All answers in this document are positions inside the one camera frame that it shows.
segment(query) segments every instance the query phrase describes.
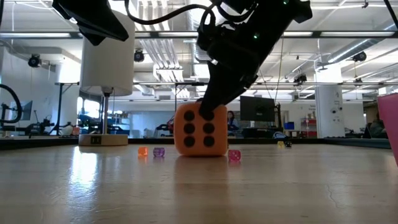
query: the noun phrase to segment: wooden table surface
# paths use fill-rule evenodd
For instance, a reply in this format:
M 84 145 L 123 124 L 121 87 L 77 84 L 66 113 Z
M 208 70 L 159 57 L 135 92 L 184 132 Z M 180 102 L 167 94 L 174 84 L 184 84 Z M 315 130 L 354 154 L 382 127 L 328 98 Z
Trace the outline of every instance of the wooden table surface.
M 390 150 L 230 145 L 237 164 L 153 147 L 2 151 L 0 223 L 398 223 Z

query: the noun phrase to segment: computer monitor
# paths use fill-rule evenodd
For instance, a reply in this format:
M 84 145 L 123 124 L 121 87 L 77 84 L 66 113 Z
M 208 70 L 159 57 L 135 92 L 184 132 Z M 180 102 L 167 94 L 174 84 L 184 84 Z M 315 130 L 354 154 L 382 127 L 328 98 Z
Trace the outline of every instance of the computer monitor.
M 275 122 L 275 101 L 268 98 L 241 96 L 241 120 Z
M 32 114 L 32 105 L 33 105 L 33 101 L 21 102 L 21 106 L 22 106 L 21 121 L 30 121 L 30 115 Z M 17 108 L 16 103 L 11 102 L 10 108 Z M 17 112 L 12 111 L 11 119 L 15 119 L 16 117 L 17 117 Z

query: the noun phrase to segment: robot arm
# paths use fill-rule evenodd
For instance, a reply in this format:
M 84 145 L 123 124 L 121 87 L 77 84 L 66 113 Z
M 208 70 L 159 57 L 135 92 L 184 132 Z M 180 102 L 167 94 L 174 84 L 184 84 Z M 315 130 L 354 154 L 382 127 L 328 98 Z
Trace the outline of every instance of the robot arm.
M 226 105 L 244 93 L 256 80 L 257 72 L 275 43 L 289 24 L 312 18 L 310 2 L 300 0 L 211 0 L 212 5 L 188 5 L 153 21 L 129 18 L 139 24 L 150 25 L 163 22 L 187 10 L 201 8 L 203 14 L 198 28 L 198 46 L 207 51 L 212 59 L 208 62 L 210 81 L 201 103 L 200 114 Z M 130 0 L 124 0 L 126 9 Z M 221 3 L 242 14 L 231 16 Z M 124 41 L 128 34 L 108 7 L 108 0 L 54 0 L 53 7 L 66 19 L 77 20 L 81 33 L 93 44 L 99 45 L 105 38 Z M 226 19 L 215 24 L 212 11 L 217 7 Z M 210 15 L 210 23 L 205 24 Z

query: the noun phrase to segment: lamp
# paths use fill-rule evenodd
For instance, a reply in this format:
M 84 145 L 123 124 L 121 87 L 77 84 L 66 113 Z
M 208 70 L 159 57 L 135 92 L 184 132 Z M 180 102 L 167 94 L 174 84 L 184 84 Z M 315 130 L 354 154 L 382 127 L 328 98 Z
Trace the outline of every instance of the lamp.
M 83 40 L 80 90 L 91 95 L 103 95 L 104 122 L 102 134 L 81 134 L 81 146 L 121 146 L 128 144 L 128 135 L 108 134 L 109 97 L 132 94 L 134 74 L 134 23 L 120 12 L 113 11 L 127 30 L 129 38 L 118 41 L 107 38 L 94 46 Z

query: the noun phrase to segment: person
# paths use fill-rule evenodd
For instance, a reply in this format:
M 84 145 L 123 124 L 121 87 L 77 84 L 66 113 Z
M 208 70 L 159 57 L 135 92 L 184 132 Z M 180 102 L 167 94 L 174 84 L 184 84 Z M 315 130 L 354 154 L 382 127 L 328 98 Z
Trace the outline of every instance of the person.
M 227 124 L 228 136 L 235 136 L 234 132 L 239 130 L 239 124 L 238 121 L 235 119 L 235 114 L 233 111 L 228 111 Z
M 369 132 L 371 133 L 372 138 L 388 138 L 384 128 L 384 123 L 380 120 L 379 113 L 376 114 L 376 119 L 372 122 Z

